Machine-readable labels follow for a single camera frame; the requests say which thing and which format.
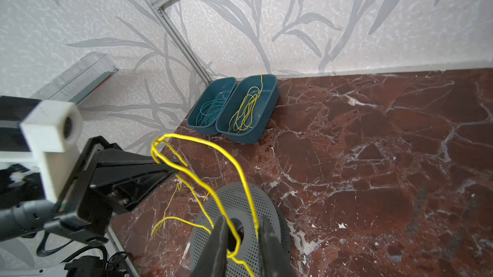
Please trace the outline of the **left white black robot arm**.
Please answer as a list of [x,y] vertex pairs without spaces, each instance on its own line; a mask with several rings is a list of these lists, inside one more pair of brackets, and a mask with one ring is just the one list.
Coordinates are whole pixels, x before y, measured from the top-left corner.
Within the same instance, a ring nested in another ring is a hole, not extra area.
[[1,240],[38,232],[104,250],[112,218],[176,175],[97,136],[75,103],[1,97]]

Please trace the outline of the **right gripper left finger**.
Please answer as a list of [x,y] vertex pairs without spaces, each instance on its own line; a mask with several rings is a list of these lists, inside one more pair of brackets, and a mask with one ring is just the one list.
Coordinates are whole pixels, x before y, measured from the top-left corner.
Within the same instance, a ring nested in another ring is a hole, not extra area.
[[224,216],[219,217],[207,240],[191,277],[223,277],[227,270],[229,226]]

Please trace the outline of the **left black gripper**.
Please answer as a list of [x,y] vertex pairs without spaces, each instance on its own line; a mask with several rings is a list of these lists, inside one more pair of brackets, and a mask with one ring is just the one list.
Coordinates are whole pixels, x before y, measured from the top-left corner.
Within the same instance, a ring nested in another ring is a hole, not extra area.
[[83,244],[106,244],[113,214],[131,212],[177,173],[104,137],[90,138],[44,230]]

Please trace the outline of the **grey perforated cable spool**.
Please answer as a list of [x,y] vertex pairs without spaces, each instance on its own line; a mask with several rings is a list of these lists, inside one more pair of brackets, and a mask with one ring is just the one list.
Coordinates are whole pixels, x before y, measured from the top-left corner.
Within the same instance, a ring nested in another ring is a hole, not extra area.
[[[250,184],[255,211],[259,218],[268,218],[282,246],[281,255],[289,262],[291,259],[290,232],[285,217],[279,207],[259,187]],[[222,205],[236,228],[240,239],[238,260],[245,261],[255,276],[259,276],[258,242],[255,236],[254,222],[250,205],[240,182],[224,185],[217,191]],[[205,249],[209,234],[201,228],[194,228],[190,238],[191,268],[195,269],[200,255]]]

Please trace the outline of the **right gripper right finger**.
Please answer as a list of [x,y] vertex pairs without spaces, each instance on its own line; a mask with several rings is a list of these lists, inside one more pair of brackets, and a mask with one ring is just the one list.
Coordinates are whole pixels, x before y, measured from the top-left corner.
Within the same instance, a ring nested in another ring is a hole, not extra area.
[[259,219],[258,259],[260,276],[295,276],[268,218]]

